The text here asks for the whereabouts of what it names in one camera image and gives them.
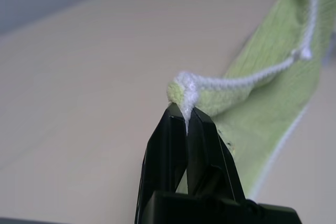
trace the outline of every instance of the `table surface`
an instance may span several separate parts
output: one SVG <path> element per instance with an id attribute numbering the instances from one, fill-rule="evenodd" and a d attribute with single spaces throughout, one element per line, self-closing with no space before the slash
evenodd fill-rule
<path id="1" fill-rule="evenodd" d="M 167 83 L 224 73 L 273 3 L 87 0 L 2 37 L 0 216 L 133 223 Z M 303 223 L 332 223 L 335 67 L 258 197 Z"/>

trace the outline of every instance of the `green towel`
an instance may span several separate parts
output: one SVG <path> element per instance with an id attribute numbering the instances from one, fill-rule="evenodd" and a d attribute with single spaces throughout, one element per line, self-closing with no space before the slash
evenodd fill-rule
<path id="1" fill-rule="evenodd" d="M 311 0 L 277 0 L 224 78 L 245 77 L 286 60 L 302 43 L 310 4 Z M 229 143 L 247 196 L 254 196 L 280 140 L 316 89 L 335 11 L 336 0 L 318 0 L 311 60 L 298 60 L 241 88 L 198 92 L 196 107 L 213 119 L 221 138 Z M 179 82 L 170 83 L 169 100 L 183 106 L 184 91 Z"/>

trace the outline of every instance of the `white piping edge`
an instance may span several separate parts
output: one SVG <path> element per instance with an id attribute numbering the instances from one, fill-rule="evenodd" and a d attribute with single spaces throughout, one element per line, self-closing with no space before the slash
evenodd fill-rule
<path id="1" fill-rule="evenodd" d="M 284 135 L 281 137 L 279 143 L 277 144 L 276 148 L 274 149 L 273 153 L 271 154 L 270 158 L 267 161 L 267 164 L 264 166 L 264 168 L 262 169 L 260 175 L 258 176 L 257 181 L 255 182 L 255 184 L 253 185 L 253 188 L 251 190 L 251 192 L 248 195 L 248 198 L 251 200 L 256 200 L 260 190 L 262 189 L 268 174 L 270 173 L 273 164 L 275 163 L 275 161 L 277 160 L 282 148 L 284 147 L 287 139 L 291 136 L 291 134 L 294 132 L 294 130 L 296 129 L 296 127 L 298 126 L 299 122 L 301 121 L 303 115 L 306 113 L 308 109 L 308 105 L 306 105 L 301 112 L 298 114 L 298 116 L 294 119 L 294 121 L 292 122 L 292 124 L 289 126 L 289 128 L 286 130 L 286 132 L 284 133 Z"/>

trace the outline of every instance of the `white cord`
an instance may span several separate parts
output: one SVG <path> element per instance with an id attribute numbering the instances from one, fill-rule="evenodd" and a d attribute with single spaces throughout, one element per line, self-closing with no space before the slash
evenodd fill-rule
<path id="1" fill-rule="evenodd" d="M 181 72 L 175 82 L 182 87 L 184 95 L 180 110 L 184 116 L 186 130 L 191 117 L 191 111 L 195 107 L 200 90 L 227 90 L 242 87 L 250 87 L 266 77 L 273 76 L 288 69 L 298 58 L 310 60 L 312 52 L 310 44 L 313 38 L 314 29 L 318 15 L 318 0 L 309 0 L 309 13 L 307 27 L 304 32 L 299 48 L 292 50 L 290 56 L 283 62 L 251 74 L 246 77 L 236 79 L 221 79 L 203 77 L 189 72 Z"/>

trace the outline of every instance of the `fabric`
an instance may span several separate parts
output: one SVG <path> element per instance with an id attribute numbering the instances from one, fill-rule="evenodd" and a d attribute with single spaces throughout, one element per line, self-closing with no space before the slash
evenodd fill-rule
<path id="1" fill-rule="evenodd" d="M 302 41 L 308 10 L 309 0 L 277 0 L 224 77 L 248 76 L 284 61 Z M 318 0 L 311 60 L 298 60 L 284 72 L 247 87 L 199 93 L 196 107 L 215 122 L 234 156 L 247 196 L 316 89 L 335 11 L 336 0 Z M 167 89 L 169 100 L 178 106 L 183 104 L 183 92 L 176 81 Z"/>

